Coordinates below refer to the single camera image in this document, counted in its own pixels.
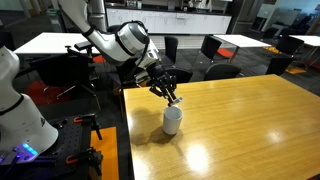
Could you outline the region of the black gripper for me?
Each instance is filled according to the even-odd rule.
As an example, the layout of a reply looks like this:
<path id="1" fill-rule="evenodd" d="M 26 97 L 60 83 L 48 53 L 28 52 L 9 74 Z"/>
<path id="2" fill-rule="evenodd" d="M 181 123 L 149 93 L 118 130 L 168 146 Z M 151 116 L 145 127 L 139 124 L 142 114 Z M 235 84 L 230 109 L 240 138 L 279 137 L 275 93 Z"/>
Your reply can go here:
<path id="1" fill-rule="evenodd" d="M 147 73 L 151 80 L 149 91 L 159 97 L 164 97 L 168 100 L 169 104 L 171 104 L 176 99 L 174 94 L 176 89 L 176 77 L 169 75 L 160 62 L 149 65 L 147 67 Z"/>

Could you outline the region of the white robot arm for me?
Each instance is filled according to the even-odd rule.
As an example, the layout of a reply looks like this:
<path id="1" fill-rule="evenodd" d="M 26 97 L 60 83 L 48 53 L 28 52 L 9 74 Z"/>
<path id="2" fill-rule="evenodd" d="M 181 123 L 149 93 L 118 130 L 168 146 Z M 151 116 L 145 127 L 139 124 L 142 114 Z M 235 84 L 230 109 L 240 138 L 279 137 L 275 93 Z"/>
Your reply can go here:
<path id="1" fill-rule="evenodd" d="M 150 46 L 144 24 L 138 20 L 125 22 L 116 33 L 104 36 L 88 19 L 88 0 L 58 0 L 59 9 L 111 64 L 120 66 L 134 56 L 135 66 L 147 72 L 152 81 L 150 91 L 168 100 L 169 105 L 181 101 L 175 95 L 174 79 Z M 18 73 L 19 57 L 0 45 L 0 151 L 10 152 L 25 145 L 30 156 L 49 149 L 58 139 L 58 130 L 42 116 L 31 98 L 17 92 L 12 85 Z"/>

